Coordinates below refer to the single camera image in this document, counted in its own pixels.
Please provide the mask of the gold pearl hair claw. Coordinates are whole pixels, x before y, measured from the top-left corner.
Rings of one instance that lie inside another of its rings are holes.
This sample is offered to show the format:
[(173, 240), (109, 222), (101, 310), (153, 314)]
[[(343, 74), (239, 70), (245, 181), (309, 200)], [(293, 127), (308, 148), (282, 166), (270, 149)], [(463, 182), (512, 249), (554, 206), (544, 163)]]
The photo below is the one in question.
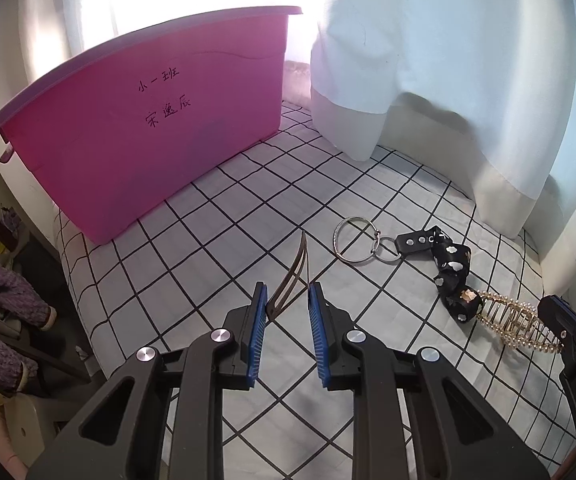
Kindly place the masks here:
[(478, 321), (512, 348), (526, 348), (543, 353), (559, 353), (562, 344), (558, 337), (538, 317), (538, 309), (516, 299), (482, 292), (483, 304)]

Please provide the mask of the brown thin hair clip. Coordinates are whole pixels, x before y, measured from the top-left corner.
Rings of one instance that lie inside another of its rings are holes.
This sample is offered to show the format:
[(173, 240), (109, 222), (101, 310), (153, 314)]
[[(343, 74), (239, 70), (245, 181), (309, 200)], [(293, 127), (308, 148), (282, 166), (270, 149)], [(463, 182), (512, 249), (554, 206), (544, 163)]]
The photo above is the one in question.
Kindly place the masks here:
[(290, 295), (305, 278), (305, 284), (310, 282), (310, 263), (308, 253), (308, 239), (305, 232), (301, 232), (299, 247), (287, 273), (279, 283), (271, 298), (267, 301), (265, 308), (266, 316), (269, 321), (275, 321), (279, 315), (288, 308)]

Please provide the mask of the pink plastic tub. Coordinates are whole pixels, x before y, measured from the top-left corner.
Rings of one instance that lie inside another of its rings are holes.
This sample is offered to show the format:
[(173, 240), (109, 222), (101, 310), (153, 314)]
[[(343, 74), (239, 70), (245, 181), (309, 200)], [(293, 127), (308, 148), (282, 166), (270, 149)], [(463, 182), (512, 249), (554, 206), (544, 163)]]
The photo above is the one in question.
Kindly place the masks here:
[(289, 6), (174, 18), (70, 58), (0, 109), (18, 156), (104, 244), (277, 132)]

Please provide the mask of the white curtain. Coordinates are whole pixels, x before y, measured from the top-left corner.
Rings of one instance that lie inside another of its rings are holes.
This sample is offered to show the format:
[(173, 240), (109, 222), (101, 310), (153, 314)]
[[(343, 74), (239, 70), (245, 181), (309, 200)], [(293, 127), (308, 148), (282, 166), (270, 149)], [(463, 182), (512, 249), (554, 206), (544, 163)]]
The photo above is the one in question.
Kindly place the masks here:
[(171, 18), (297, 6), (284, 95), (346, 154), (377, 144), (527, 228), (546, 292), (576, 293), (576, 0), (64, 0), (73, 52)]

